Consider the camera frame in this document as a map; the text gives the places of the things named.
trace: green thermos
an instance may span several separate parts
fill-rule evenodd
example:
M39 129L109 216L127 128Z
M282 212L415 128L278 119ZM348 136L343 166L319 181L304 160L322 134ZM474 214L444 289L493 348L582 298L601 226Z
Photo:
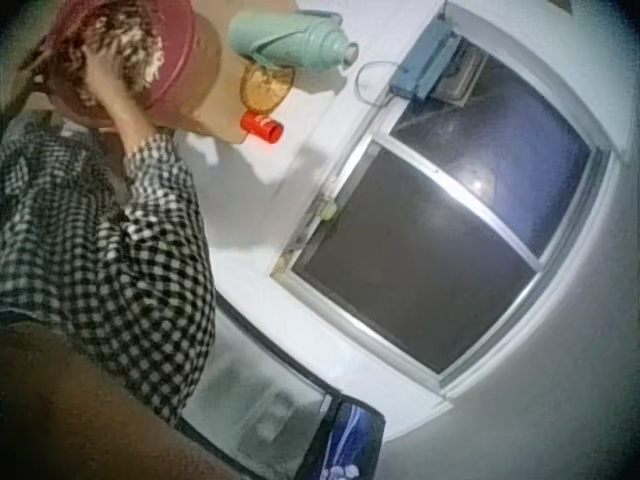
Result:
M229 41L236 53L271 69L349 67L358 58L358 44L349 41L341 25L342 17L333 12L248 10L231 21Z

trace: window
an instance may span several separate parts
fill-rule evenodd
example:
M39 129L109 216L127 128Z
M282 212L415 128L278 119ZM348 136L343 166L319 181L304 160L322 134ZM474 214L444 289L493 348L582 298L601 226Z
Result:
M463 40L430 98L381 109L278 278L441 386L549 275L597 192L602 158Z

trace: window frame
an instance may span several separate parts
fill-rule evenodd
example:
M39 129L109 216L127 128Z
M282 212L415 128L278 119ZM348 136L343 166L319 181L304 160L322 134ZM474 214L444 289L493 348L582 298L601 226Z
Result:
M458 30L456 29L456 33L461 34L489 55L497 58L516 74L520 75L525 82L541 95L545 96L590 148L591 153L578 188L542 255L536 257L523 241L498 218L495 212L482 203L478 197L460 182L444 173L425 156L391 136L393 126L404 113L409 101L400 98L390 99L388 92L385 91L380 97L385 106L380 109L372 109L369 112L363 125L363 130L361 130L361 135L351 143L347 149L347 154L338 162L337 168L320 187L320 193L316 197L316 201L313 202L302 218L299 229L272 272L272 277L281 286L342 334L406 377L439 395L445 394L448 386L460 379L494 349L513 327L520 323L531 306L545 291L546 286L555 277L577 236L582 231L582 226L590 215L593 203L600 193L605 175L613 163L610 149L607 148L610 145L609 142L596 140L601 139L602 136L598 128L600 125L595 125L593 122L593 114L587 110L587 107L575 94L568 94L570 91L564 88L554 90L553 82L548 82L549 71L540 71L538 62L524 62L524 64L522 62L510 62L510 59L518 56L517 52L513 54L513 52L507 51L506 53L501 52L504 55L497 55L498 52L492 51L482 42L477 42L475 39L465 35L465 32ZM549 90L555 94L551 96L545 95ZM584 112L584 115L576 115L576 112L581 111ZM391 151L403 161L419 169L434 183L483 220L535 271L531 281L520 292L511 306L496 320L493 326L441 374L435 373L408 353L402 351L391 341L345 311L319 290L316 290L292 270L292 266L298 260L304 246L322 222L322 210L334 202L343 188L349 184L352 174L371 144L377 144Z

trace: white wall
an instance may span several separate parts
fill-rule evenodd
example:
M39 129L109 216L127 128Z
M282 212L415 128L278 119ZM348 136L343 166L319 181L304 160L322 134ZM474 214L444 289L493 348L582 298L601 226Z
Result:
M637 161L616 177L545 322L452 410L385 444L379 480L606 479L638 446Z

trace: red cup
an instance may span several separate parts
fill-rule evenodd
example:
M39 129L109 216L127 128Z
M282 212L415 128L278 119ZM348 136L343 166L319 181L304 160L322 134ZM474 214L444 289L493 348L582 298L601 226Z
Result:
M248 111L240 119L240 127L265 142L276 143L282 137L284 126L273 118Z

